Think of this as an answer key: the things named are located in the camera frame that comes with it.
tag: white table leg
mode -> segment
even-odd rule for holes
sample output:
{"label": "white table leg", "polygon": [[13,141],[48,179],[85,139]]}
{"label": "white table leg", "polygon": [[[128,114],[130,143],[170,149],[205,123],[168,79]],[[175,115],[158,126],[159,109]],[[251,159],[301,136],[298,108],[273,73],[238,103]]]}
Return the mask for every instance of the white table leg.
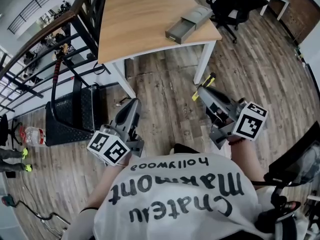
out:
{"label": "white table leg", "polygon": [[215,44],[216,44],[216,41],[212,41],[204,45],[201,58],[199,61],[199,65],[196,69],[195,76],[193,79],[193,82],[195,85],[199,84],[201,77],[205,72],[206,66],[208,64],[212,51],[214,50]]}
{"label": "white table leg", "polygon": [[125,76],[120,72],[116,63],[105,63],[106,68],[109,70],[112,76],[114,76],[115,80],[121,85],[121,87],[125,90],[125,92],[130,96],[130,98],[135,98],[136,93],[131,88]]}
{"label": "white table leg", "polygon": [[309,195],[307,196],[307,199],[315,200],[315,201],[320,201],[320,196],[316,196],[316,195],[309,194]]}
{"label": "white table leg", "polygon": [[277,20],[280,20],[282,14],[284,14],[285,10],[287,9],[288,4],[289,4],[288,2],[286,2],[286,3],[284,4],[282,10],[280,11],[280,14],[279,14],[278,18],[276,18]]}
{"label": "white table leg", "polygon": [[267,6],[268,6],[268,4],[266,4],[264,7],[262,7],[261,12],[260,12],[261,16],[264,15],[265,10],[267,9]]}

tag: shoe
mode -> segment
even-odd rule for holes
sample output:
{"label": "shoe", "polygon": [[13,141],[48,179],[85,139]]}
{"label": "shoe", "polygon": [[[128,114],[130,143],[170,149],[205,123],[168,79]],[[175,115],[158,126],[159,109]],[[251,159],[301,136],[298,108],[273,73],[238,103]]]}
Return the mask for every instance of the shoe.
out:
{"label": "shoe", "polygon": [[27,165],[25,166],[25,170],[26,170],[27,172],[32,172],[32,165],[31,165],[31,164],[27,164]]}
{"label": "shoe", "polygon": [[22,160],[25,160],[26,159],[26,156],[28,155],[29,151],[28,151],[28,148],[25,147],[23,150],[22,150]]}

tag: brick wall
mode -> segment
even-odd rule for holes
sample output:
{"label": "brick wall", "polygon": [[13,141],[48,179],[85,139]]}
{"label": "brick wall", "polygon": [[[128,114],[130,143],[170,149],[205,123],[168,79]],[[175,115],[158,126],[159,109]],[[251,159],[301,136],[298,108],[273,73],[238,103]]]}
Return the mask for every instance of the brick wall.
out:
{"label": "brick wall", "polygon": [[[290,32],[300,44],[320,20],[320,8],[312,0],[289,0],[290,4],[281,17]],[[280,13],[284,3],[279,0],[271,0],[271,9]]]}

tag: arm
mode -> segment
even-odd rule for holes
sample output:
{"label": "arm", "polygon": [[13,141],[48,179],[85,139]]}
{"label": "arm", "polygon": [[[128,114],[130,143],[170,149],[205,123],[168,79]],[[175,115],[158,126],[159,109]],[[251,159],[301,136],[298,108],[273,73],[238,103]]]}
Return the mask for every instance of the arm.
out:
{"label": "arm", "polygon": [[[230,142],[238,140],[238,136],[228,138]],[[264,170],[258,160],[256,150],[250,140],[244,140],[231,146],[231,159],[240,167],[250,181],[264,182]]]}
{"label": "arm", "polygon": [[90,194],[85,208],[99,208],[109,193],[110,187],[118,174],[123,170],[122,166],[108,165],[102,175],[98,185]]}
{"label": "arm", "polygon": [[[125,161],[128,161],[130,155],[127,155]],[[124,167],[107,166],[103,172],[102,178],[98,185],[88,198],[85,208],[72,221],[67,231],[63,234],[62,240],[88,240],[94,235],[94,221],[98,208],[101,206],[107,197],[110,187],[117,175],[124,169]]]}

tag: wrist strap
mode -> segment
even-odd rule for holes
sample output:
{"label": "wrist strap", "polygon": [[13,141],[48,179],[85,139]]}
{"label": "wrist strap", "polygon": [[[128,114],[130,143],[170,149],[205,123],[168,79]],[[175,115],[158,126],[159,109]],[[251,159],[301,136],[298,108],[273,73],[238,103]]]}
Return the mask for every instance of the wrist strap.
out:
{"label": "wrist strap", "polygon": [[241,142],[243,142],[245,140],[246,140],[246,138],[241,137],[240,139],[238,139],[236,141],[229,142],[229,146],[233,146],[233,145],[239,144],[239,143],[241,143]]}

